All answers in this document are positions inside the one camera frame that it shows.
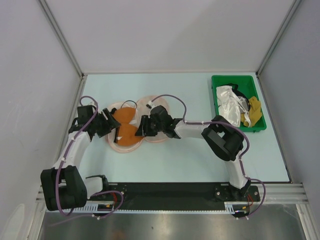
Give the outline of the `pink floral mesh laundry bag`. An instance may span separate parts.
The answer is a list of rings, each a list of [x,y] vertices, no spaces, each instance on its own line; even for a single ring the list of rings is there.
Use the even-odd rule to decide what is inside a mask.
[[[169,112],[168,102],[163,97],[148,95],[138,101],[126,100],[113,103],[107,107],[113,117],[121,123],[121,126],[113,129],[105,139],[109,146],[118,153],[129,153],[135,151],[143,142],[162,143],[168,137],[159,132],[156,136],[135,136],[140,125],[142,115],[149,115],[151,109],[146,107],[149,101],[155,106],[163,106]]]

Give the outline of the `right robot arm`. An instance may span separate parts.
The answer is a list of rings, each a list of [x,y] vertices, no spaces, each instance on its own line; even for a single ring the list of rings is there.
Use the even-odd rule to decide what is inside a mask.
[[[245,153],[243,141],[248,144],[249,140],[224,117],[217,115],[208,122],[186,121],[171,117],[164,106],[158,105],[148,115],[141,116],[135,136],[155,137],[158,133],[164,133],[170,139],[205,140],[213,153],[225,162],[231,196],[237,201],[248,196],[251,180],[245,174],[242,156]]]

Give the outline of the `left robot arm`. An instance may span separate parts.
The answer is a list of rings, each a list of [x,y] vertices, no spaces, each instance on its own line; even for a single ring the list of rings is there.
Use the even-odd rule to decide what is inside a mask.
[[[107,108],[97,111],[94,105],[79,106],[77,117],[68,131],[68,140],[52,168],[44,169],[40,180],[49,211],[84,207],[91,197],[105,200],[111,188],[103,174],[81,176],[78,167],[94,136],[100,138],[120,127]]]

